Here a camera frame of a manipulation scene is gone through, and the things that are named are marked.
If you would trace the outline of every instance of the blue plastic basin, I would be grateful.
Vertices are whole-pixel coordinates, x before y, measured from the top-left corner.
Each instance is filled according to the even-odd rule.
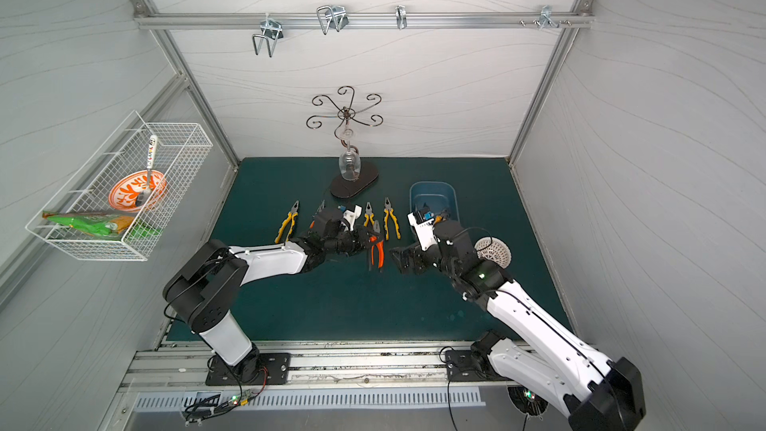
[[[434,215],[450,209],[450,219],[460,221],[457,213],[457,195],[452,185],[443,181],[419,181],[410,187],[410,213],[428,206]]]

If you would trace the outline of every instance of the orange bowl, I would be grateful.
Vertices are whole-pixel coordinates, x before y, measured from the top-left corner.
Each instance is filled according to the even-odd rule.
[[[157,170],[152,170],[152,186],[154,194],[146,204],[146,208],[152,208],[165,193],[168,182],[165,181],[165,175]],[[146,186],[146,170],[137,171],[121,179],[109,192],[109,205],[115,210],[129,213],[138,213],[141,209],[136,206],[136,197]]]

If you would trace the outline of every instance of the pliers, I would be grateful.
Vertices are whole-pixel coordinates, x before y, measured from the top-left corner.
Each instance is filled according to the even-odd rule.
[[[320,207],[316,209],[316,214],[321,212],[323,209],[325,209],[325,201],[324,200],[322,200],[322,202],[320,204]],[[309,225],[309,228],[313,228],[313,227],[314,227],[314,222],[312,220],[311,225]]]
[[[372,213],[372,205],[370,205],[370,202],[367,202],[367,206],[365,207],[365,224],[364,226],[369,225],[370,222],[372,222],[373,229],[375,227],[375,221],[373,220],[373,217],[375,217],[375,214]]]
[[[394,207],[391,206],[391,201],[389,201],[388,196],[385,197],[385,218],[383,219],[383,226],[385,227],[385,238],[388,240],[388,217],[391,217],[394,219],[394,226],[396,227],[396,237],[398,239],[401,239],[401,233],[399,233],[399,221],[396,219],[396,215],[394,215]]]
[[[285,218],[285,221],[282,222],[282,227],[280,228],[279,234],[276,235],[276,238],[274,239],[275,245],[282,240],[282,233],[284,233],[288,223],[290,223],[290,231],[287,232],[285,241],[290,239],[290,235],[292,235],[292,229],[295,227],[295,218],[297,217],[298,217],[298,200],[295,200],[295,204],[292,206],[292,208],[290,209],[290,212],[287,214],[287,218]]]
[[[377,233],[377,235],[373,235],[370,237],[370,243],[372,243],[372,247],[370,248],[370,265],[368,267],[369,271],[372,271],[372,266],[375,263],[375,249],[378,249],[378,269],[383,270],[383,240],[381,239],[380,232],[381,232],[381,223],[378,220],[377,222],[372,222],[372,231]]]

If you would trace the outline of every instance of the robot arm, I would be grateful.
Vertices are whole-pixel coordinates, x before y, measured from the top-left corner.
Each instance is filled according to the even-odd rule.
[[[368,249],[376,233],[354,227],[359,215],[359,206],[343,214],[338,209],[324,209],[315,216],[309,232],[282,245],[226,247],[213,239],[167,283],[162,297],[247,381],[257,371],[258,349],[229,311],[239,288],[271,276],[307,273],[324,263],[327,253],[354,255]]]
[[[239,287],[275,275],[309,272],[324,263],[327,253],[353,255],[368,249],[376,234],[354,227],[360,214],[358,206],[344,214],[324,209],[309,232],[283,245],[226,247],[211,240],[171,279],[162,296],[230,371],[247,382],[257,372],[258,349],[229,311]],[[529,353],[489,333],[472,347],[478,368],[530,389],[569,417],[574,431],[636,428],[645,404],[641,375],[631,362],[613,362],[562,326],[519,283],[504,277],[499,265],[481,259],[467,230],[456,221],[435,223],[427,208],[408,219],[418,241],[390,250],[399,271],[437,269],[465,300],[503,321],[537,351]]]
[[[636,428],[645,404],[641,375],[631,362],[613,362],[562,326],[518,282],[503,276],[499,265],[480,259],[459,223],[436,223],[427,208],[407,217],[418,243],[390,251],[399,270],[438,269],[465,300],[503,321],[537,351],[490,333],[472,347],[478,368],[530,389],[569,417],[575,431]]]

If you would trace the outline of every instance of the metal wire ornament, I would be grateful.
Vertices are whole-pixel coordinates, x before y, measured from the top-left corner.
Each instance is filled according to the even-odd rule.
[[[361,120],[356,118],[357,114],[365,112],[365,111],[371,109],[372,107],[375,107],[380,102],[382,102],[383,99],[380,97],[380,95],[378,95],[376,93],[370,93],[369,95],[367,95],[367,100],[372,101],[374,103],[372,105],[369,105],[369,107],[367,107],[365,109],[356,111],[356,110],[353,109],[353,106],[354,106],[354,96],[356,95],[356,91],[354,90],[353,87],[351,87],[350,85],[343,85],[341,88],[338,89],[338,95],[345,95],[349,91],[351,91],[351,101],[350,101],[348,107],[343,107],[343,108],[339,107],[328,95],[324,95],[324,94],[317,95],[316,97],[311,99],[311,103],[313,105],[315,105],[317,107],[320,107],[320,106],[324,105],[324,103],[325,103],[324,100],[322,100],[322,99],[327,99],[327,100],[330,101],[330,103],[333,106],[335,106],[336,109],[338,109],[338,111],[335,114],[333,114],[333,115],[311,115],[308,119],[306,119],[306,127],[308,127],[309,129],[312,129],[312,130],[316,130],[319,127],[322,126],[321,120],[318,120],[318,119],[340,119],[340,124],[338,124],[338,126],[332,132],[332,134],[335,135],[335,137],[338,140],[340,140],[340,143],[344,147],[348,147],[348,144],[341,137],[338,136],[338,130],[340,130],[344,125],[346,127],[348,127],[351,121],[355,121],[356,123],[365,125],[367,127],[377,127],[378,125],[383,123],[383,117],[381,117],[378,114],[370,115],[369,120],[372,123],[368,123],[366,121],[361,121]]]

